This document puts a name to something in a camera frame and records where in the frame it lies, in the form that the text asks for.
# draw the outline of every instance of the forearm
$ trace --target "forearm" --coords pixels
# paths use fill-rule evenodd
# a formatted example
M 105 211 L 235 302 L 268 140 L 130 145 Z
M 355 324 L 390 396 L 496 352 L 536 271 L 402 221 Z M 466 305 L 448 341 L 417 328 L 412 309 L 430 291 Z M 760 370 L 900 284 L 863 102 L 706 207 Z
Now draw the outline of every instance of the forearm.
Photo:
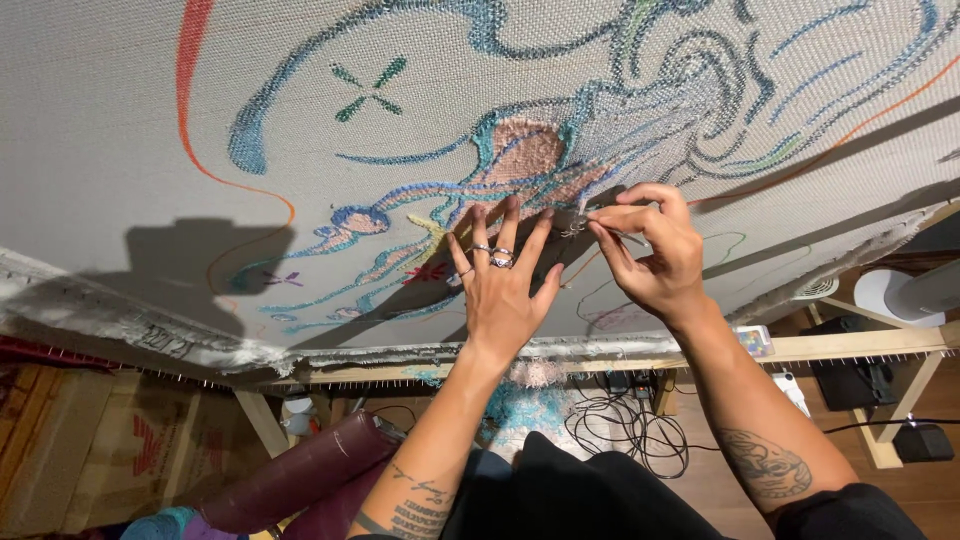
M 468 343 L 433 403 L 400 445 L 364 501 L 348 537 L 375 532 L 429 540 L 440 536 L 460 485 L 484 408 L 502 377 Z
M 856 482 L 850 463 L 777 388 L 737 341 L 719 307 L 670 325 L 686 355 L 714 435 L 764 514 Z

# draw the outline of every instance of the green yarn x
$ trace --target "green yarn x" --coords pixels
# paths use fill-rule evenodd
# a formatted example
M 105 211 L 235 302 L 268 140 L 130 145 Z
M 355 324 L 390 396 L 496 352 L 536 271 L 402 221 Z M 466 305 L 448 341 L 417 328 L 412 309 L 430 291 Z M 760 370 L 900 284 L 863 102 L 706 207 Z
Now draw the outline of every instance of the green yarn x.
M 387 67 L 383 68 L 383 71 L 380 72 L 380 76 L 376 79 L 376 82 L 373 83 L 374 89 L 380 89 L 386 85 L 393 77 L 395 77 L 400 71 L 403 71 L 403 68 L 406 67 L 407 60 L 403 57 L 396 57 L 390 61 Z M 330 70 L 333 72 L 333 76 L 341 81 L 347 83 L 348 85 L 353 85 L 358 88 L 363 88 L 364 86 L 353 76 L 352 73 L 347 71 L 345 67 L 339 63 L 335 63 L 330 66 Z M 367 98 L 373 99 L 376 103 L 380 104 L 384 110 L 392 112 L 393 114 L 403 114 L 403 109 L 400 108 L 400 105 L 388 100 L 387 98 L 381 96 L 378 92 L 370 92 L 365 95 L 362 95 L 346 107 L 337 111 L 333 115 L 338 122 L 346 122 L 350 120 L 354 114 L 356 114 L 360 107 L 367 101 Z

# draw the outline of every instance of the ring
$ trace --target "ring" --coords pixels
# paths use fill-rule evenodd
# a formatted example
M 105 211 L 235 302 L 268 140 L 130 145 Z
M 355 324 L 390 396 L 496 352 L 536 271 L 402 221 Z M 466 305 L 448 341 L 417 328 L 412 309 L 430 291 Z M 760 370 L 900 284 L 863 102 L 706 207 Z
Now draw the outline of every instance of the ring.
M 497 268 L 512 268 L 514 266 L 514 260 L 512 258 L 491 257 L 490 264 Z

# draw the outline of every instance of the hand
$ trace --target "hand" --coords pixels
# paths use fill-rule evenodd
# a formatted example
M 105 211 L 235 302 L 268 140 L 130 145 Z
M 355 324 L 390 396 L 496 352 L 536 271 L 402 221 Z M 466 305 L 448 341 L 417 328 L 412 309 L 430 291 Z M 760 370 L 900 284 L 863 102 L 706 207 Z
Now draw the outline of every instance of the hand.
M 639 200 L 656 201 L 660 209 L 633 207 Z M 676 187 L 637 184 L 616 197 L 617 205 L 587 215 L 616 284 L 643 309 L 667 326 L 703 310 L 709 302 L 701 272 L 704 239 L 690 225 L 686 201 Z M 634 260 L 608 227 L 622 233 L 643 233 L 653 255 Z
M 519 200 L 512 195 L 504 201 L 504 206 L 507 211 L 496 247 L 512 252 L 516 226 L 520 220 Z M 473 216 L 473 243 L 490 245 L 486 213 L 478 206 L 470 209 L 470 212 Z M 502 370 L 507 369 L 516 353 L 540 327 L 560 290 L 560 274 L 564 266 L 557 264 L 547 273 L 537 296 L 530 298 L 530 281 L 552 222 L 553 209 L 544 210 L 513 268 L 491 265 L 491 254 L 480 249 L 473 250 L 473 266 L 470 266 L 454 235 L 448 234 L 446 237 L 453 263 L 467 293 L 467 346 L 483 356 L 491 356 L 499 362 L 497 367 Z M 506 258 L 504 254 L 495 256 Z

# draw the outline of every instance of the left hand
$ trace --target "left hand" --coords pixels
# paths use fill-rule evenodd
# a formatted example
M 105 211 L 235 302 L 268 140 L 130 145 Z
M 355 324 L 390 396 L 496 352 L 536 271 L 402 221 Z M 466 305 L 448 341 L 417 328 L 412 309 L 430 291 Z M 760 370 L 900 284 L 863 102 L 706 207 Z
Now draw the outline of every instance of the left hand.
M 516 241 L 516 226 L 520 220 L 520 204 L 511 195 L 505 201 L 506 214 L 496 247 L 512 252 Z M 470 209 L 473 216 L 473 243 L 488 246 L 487 218 L 483 208 Z M 523 245 L 523 253 L 516 258 L 512 268 L 498 268 L 491 264 L 491 254 L 483 249 L 473 249 L 473 266 L 467 259 L 453 234 L 447 235 L 453 263 L 464 282 L 467 293 L 467 345 L 483 356 L 490 356 L 503 370 L 510 365 L 520 349 L 526 345 L 546 317 L 557 291 L 560 290 L 560 274 L 564 270 L 557 264 L 547 273 L 540 291 L 530 298 L 530 281 L 534 268 L 543 251 L 553 209 L 540 214 L 540 220 Z M 494 258 L 509 258 L 495 253 Z

